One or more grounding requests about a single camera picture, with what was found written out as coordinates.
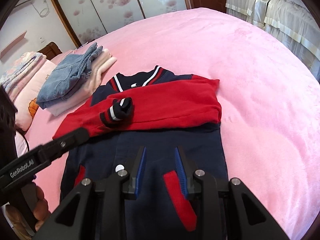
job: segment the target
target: pink bed sheet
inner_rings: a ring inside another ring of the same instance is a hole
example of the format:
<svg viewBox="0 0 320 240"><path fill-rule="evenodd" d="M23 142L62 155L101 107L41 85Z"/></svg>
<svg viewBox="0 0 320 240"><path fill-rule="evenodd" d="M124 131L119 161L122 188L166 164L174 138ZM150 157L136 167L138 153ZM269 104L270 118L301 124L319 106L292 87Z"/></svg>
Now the pink bed sheet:
<svg viewBox="0 0 320 240"><path fill-rule="evenodd" d="M132 75L155 65L220 79L229 178L240 178L290 239L305 234L320 207L320 86L284 45L249 23L205 8L135 22L96 41L118 58L103 84L118 72ZM39 109L27 133L30 146L51 140L66 114L55 118ZM51 211L59 203L66 157L36 179Z"/></svg>

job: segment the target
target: blue gripper pad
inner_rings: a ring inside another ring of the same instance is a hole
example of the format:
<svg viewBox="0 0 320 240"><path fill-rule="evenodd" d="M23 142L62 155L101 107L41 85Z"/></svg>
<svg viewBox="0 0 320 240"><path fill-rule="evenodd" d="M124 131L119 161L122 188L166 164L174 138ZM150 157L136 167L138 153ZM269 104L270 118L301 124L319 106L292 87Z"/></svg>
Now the blue gripper pad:
<svg viewBox="0 0 320 240"><path fill-rule="evenodd" d="M178 148L175 149L174 158L176 163L177 175L180 182L181 192L184 195L184 197L187 198L188 197L187 176L182 165L182 160L181 160Z"/></svg>
<svg viewBox="0 0 320 240"><path fill-rule="evenodd" d="M138 168L138 173L137 173L137 181L136 181L136 188L134 191L134 194L136 196L136 198L138 198L140 191L141 191L141 187L142 187L142 180L143 180L143 176L144 176L144 171L146 169L146 148L143 148L143 152L142 152L142 157L140 160L140 165Z"/></svg>

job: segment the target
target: wall socket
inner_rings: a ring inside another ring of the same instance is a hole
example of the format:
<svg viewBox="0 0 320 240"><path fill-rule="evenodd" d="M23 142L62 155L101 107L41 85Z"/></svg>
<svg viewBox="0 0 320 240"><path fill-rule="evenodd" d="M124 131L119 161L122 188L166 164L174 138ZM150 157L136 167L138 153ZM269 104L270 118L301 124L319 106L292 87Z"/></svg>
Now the wall socket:
<svg viewBox="0 0 320 240"><path fill-rule="evenodd" d="M40 41L40 44L43 45L43 44L45 43L44 37L41 36L41 37L39 38L39 41Z"/></svg>

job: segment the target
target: cartoon pillowcase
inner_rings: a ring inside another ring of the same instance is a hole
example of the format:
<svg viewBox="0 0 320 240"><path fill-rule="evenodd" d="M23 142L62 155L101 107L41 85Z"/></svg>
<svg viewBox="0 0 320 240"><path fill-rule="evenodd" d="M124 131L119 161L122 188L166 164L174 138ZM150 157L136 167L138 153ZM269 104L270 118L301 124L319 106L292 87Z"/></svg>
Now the cartoon pillowcase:
<svg viewBox="0 0 320 240"><path fill-rule="evenodd" d="M18 109L16 113L16 126L23 131L28 131L39 106L36 104L38 93L45 80L57 65L46 60L43 66L35 73L31 80L25 85L19 95L13 101Z"/></svg>

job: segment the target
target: navy and red jacket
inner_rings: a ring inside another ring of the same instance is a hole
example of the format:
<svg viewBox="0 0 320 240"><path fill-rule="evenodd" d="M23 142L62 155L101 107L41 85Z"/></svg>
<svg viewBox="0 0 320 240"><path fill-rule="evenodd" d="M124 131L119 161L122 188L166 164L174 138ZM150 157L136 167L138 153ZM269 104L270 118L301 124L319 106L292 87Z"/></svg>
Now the navy and red jacket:
<svg viewBox="0 0 320 240"><path fill-rule="evenodd" d="M145 146L139 198L125 201L128 239L195 239L196 214L180 191L174 149L182 145L198 168L228 179L218 85L219 80L176 76L156 66L131 77L117 74L100 86L65 118L54 136L84 127L92 137L69 152L61 197L84 177L97 181L110 176Z"/></svg>

